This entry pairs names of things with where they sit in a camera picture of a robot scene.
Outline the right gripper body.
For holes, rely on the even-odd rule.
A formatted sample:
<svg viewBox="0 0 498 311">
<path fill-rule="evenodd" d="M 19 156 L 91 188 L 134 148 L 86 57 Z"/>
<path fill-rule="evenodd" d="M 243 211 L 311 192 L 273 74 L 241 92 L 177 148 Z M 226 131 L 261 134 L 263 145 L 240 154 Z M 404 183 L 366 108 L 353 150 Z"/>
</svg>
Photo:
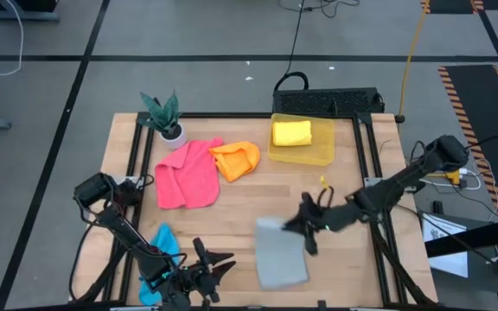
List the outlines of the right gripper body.
<svg viewBox="0 0 498 311">
<path fill-rule="evenodd" d="M 313 201 L 308 193 L 302 193 L 300 212 L 302 228 L 305 238 L 305 249 L 311 256 L 318 254 L 317 242 L 314 238 L 316 232 L 328 230 L 339 232 L 352 225 L 360 217 L 360 208 L 353 202 L 345 205 L 322 208 Z"/>
</svg>

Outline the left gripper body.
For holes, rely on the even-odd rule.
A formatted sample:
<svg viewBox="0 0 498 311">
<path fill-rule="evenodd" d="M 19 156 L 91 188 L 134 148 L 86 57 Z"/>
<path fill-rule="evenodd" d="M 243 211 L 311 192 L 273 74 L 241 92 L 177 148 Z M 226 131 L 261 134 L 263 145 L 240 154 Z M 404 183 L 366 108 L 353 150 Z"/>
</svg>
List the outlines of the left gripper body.
<svg viewBox="0 0 498 311">
<path fill-rule="evenodd" d="M 200 238 L 193 240 L 195 252 L 199 258 L 196 263 L 179 267 L 167 276 L 165 284 L 159 289 L 161 294 L 161 310 L 190 310 L 191 292 L 198 292 L 203 298 L 202 306 L 210 307 L 211 302 L 219 302 L 220 296 L 216 290 L 219 282 L 212 277 L 213 267 L 208 261 L 209 250 Z"/>
</svg>

